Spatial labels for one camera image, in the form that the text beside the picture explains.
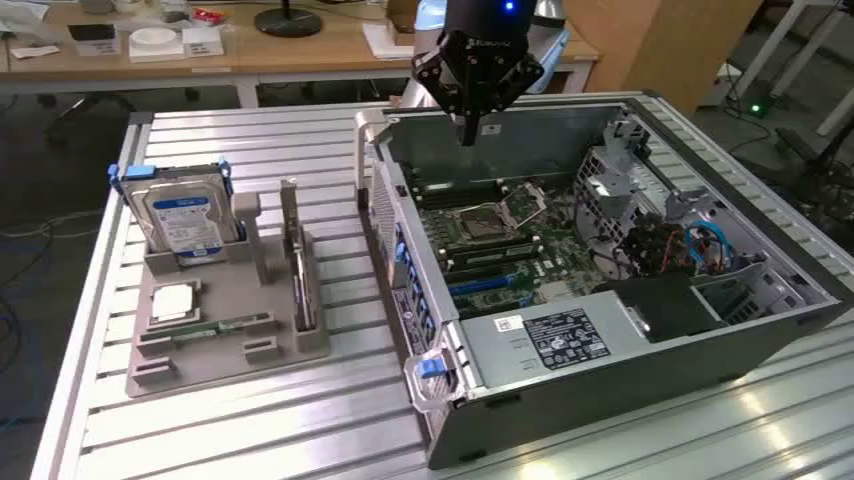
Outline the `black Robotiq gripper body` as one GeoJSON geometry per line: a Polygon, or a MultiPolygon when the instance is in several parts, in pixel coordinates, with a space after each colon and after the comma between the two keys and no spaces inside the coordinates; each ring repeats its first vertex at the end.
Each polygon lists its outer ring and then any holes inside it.
{"type": "Polygon", "coordinates": [[[436,102],[455,115],[483,115],[512,104],[536,79],[527,33],[532,1],[450,1],[439,42],[448,73],[436,102]]]}

